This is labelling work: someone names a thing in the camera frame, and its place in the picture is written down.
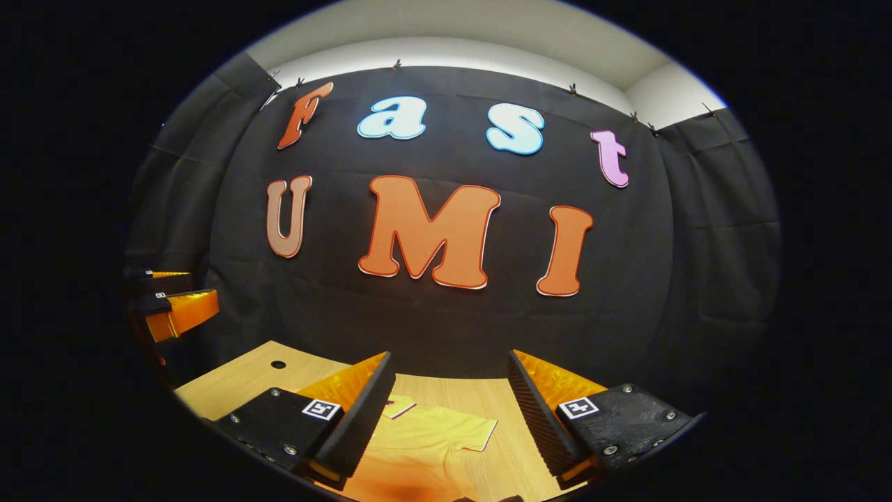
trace ridged rubber pad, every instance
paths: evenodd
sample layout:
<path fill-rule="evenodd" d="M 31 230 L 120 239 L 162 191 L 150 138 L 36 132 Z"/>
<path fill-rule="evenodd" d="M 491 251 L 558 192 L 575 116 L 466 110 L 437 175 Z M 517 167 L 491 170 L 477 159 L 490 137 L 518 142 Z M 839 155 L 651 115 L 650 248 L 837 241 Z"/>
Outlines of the ridged rubber pad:
<path fill-rule="evenodd" d="M 359 396 L 349 406 L 347 414 L 314 455 L 316 462 L 340 474 L 341 479 L 332 481 L 314 473 L 312 475 L 314 480 L 336 489 L 343 488 L 345 478 L 351 477 L 356 472 L 359 460 L 366 452 L 394 382 L 396 382 L 396 372 L 391 364 L 391 354 L 387 352 L 368 378 Z"/>
<path fill-rule="evenodd" d="M 549 473 L 559 476 L 585 460 L 585 451 L 576 445 L 549 409 L 514 351 L 508 355 L 508 383 Z"/>

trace black curtain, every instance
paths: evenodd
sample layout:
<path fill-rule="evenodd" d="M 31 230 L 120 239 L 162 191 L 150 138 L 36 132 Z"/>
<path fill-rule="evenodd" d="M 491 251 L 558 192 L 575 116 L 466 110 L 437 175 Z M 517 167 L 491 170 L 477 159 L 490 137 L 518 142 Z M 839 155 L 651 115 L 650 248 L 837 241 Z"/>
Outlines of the black curtain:
<path fill-rule="evenodd" d="M 358 71 L 288 88 L 244 54 L 209 77 L 161 130 L 134 185 L 128 261 L 196 274 L 220 313 L 177 340 L 171 371 L 187 381 L 267 340 L 353 364 L 390 350 L 400 372 L 499 378 L 518 348 L 605 385 L 636 381 L 679 406 L 747 361 L 778 284 L 780 228 L 767 173 L 729 110 L 651 131 L 601 103 L 491 71 L 409 67 Z M 326 82 L 301 140 L 277 142 L 293 103 Z M 391 96 L 427 102 L 425 132 L 369 139 L 356 124 Z M 497 103 L 545 119 L 535 155 L 485 139 Z M 627 151 L 628 187 L 598 168 L 592 130 Z M 304 242 L 292 259 L 265 235 L 266 186 L 311 175 Z M 489 285 L 446 288 L 361 273 L 376 199 L 368 183 L 416 181 L 433 215 L 463 184 L 501 195 L 487 233 Z M 292 203 L 286 193 L 283 207 Z M 554 205 L 590 213 L 580 292 L 544 297 Z M 289 211 L 283 211 L 288 225 Z M 401 262 L 400 251 L 394 258 Z M 439 263 L 442 250 L 434 258 Z"/>

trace letter m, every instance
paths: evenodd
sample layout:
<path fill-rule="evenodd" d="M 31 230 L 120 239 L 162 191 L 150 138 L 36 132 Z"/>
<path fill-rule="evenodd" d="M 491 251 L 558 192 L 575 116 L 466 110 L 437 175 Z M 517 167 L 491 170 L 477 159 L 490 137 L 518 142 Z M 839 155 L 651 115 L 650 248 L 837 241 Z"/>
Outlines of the letter m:
<path fill-rule="evenodd" d="M 431 219 L 413 179 L 379 176 L 369 187 L 378 203 L 368 254 L 359 259 L 361 271 L 382 277 L 396 275 L 400 271 L 393 260 L 396 240 L 412 279 L 421 277 L 440 247 L 446 246 L 442 263 L 431 272 L 434 281 L 453 288 L 486 286 L 483 248 L 490 214 L 501 202 L 499 194 L 473 185 L 458 187 Z"/>

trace wooden table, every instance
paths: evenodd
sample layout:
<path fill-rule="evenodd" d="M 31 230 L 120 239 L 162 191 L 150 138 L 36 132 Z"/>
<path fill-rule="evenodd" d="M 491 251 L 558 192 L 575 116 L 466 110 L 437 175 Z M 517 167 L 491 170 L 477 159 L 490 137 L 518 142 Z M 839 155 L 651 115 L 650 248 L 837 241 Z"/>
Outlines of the wooden table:
<path fill-rule="evenodd" d="M 273 361 L 285 363 L 285 368 L 274 368 Z M 195 414 L 217 420 L 270 387 L 296 391 L 347 366 L 269 341 L 176 392 Z M 569 491 L 561 490 L 549 474 L 508 379 L 444 379 L 397 373 L 392 393 L 411 396 L 420 405 L 445 406 L 499 421 L 482 453 L 458 452 L 458 460 L 480 498 L 478 502 L 514 495 L 524 501 L 538 501 Z"/>

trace folded shirt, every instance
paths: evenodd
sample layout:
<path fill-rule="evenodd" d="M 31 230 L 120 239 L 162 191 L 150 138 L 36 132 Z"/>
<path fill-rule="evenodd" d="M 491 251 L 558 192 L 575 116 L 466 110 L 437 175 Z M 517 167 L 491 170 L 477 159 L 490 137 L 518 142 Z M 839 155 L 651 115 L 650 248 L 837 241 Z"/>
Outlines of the folded shirt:
<path fill-rule="evenodd" d="M 460 449 L 483 451 L 498 421 L 391 395 L 366 452 L 341 492 L 361 501 L 418 502 L 475 498 L 457 461 Z"/>

